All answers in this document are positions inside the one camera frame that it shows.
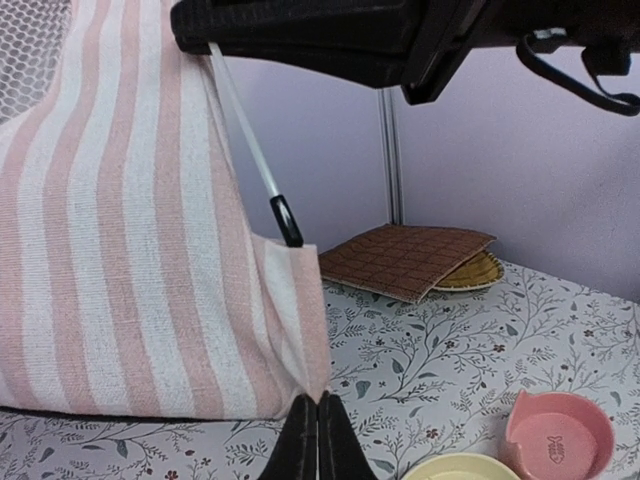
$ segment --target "brown cloth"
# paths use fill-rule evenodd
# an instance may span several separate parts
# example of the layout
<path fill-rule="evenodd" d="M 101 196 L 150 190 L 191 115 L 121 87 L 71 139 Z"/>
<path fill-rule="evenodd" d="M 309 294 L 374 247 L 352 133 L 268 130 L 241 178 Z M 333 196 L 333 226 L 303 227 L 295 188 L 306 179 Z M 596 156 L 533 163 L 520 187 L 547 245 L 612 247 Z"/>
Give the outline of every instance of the brown cloth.
<path fill-rule="evenodd" d="M 322 277 L 418 303 L 496 238 L 460 228 L 385 225 L 320 256 Z"/>

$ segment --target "floral tablecloth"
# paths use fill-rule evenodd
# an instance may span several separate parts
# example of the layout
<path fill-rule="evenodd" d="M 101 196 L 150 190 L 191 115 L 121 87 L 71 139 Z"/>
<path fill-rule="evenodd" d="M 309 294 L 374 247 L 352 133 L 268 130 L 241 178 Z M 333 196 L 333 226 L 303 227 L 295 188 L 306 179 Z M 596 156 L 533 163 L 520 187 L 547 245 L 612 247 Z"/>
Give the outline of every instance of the floral tablecloth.
<path fill-rule="evenodd" d="M 605 479 L 640 478 L 640 306 L 515 265 L 487 291 L 410 306 L 325 285 L 333 388 L 381 480 L 454 451 L 495 454 L 517 392 L 610 415 Z M 70 422 L 0 414 L 0 478 L 250 480 L 279 424 Z"/>

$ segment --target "white wall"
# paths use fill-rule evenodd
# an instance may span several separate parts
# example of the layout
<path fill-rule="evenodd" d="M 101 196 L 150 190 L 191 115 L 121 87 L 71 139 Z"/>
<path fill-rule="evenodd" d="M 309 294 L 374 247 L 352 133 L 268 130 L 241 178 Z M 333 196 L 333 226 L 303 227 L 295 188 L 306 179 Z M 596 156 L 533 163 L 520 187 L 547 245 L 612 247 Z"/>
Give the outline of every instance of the white wall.
<path fill-rule="evenodd" d="M 579 50 L 554 63 L 585 81 Z M 640 56 L 611 90 L 640 91 Z M 499 237 L 512 260 L 640 299 L 640 118 L 536 77 L 513 50 L 473 52 L 431 105 L 398 92 L 406 217 Z"/>
<path fill-rule="evenodd" d="M 228 62 L 305 241 L 325 250 L 386 223 L 375 91 L 276 63 L 233 58 Z M 224 102 L 224 90 L 221 95 Z M 253 230 L 279 238 L 242 132 L 234 118 L 227 118 L 233 162 Z"/>

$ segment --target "pink bowl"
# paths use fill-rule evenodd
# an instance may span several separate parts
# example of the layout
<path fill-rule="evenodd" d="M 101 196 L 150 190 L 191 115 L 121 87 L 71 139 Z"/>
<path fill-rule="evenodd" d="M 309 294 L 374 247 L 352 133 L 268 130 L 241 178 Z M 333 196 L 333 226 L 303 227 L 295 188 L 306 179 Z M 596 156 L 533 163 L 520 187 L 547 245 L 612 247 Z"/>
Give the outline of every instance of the pink bowl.
<path fill-rule="evenodd" d="M 509 417 L 501 460 L 523 480 L 589 480 L 611 461 L 607 415 L 571 393 L 520 392 Z"/>

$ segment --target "yellow plate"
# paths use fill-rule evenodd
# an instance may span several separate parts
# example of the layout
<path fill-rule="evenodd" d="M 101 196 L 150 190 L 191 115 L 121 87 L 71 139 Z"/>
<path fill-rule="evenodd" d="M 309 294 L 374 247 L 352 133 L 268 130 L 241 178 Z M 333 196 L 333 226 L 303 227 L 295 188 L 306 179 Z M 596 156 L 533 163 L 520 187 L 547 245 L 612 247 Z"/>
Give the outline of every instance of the yellow plate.
<path fill-rule="evenodd" d="M 410 470 L 403 480 L 519 480 L 509 467 L 475 453 L 433 457 Z"/>
<path fill-rule="evenodd" d="M 489 252 L 480 252 L 463 263 L 433 287 L 445 292 L 479 290 L 498 283 L 504 277 L 502 264 Z"/>

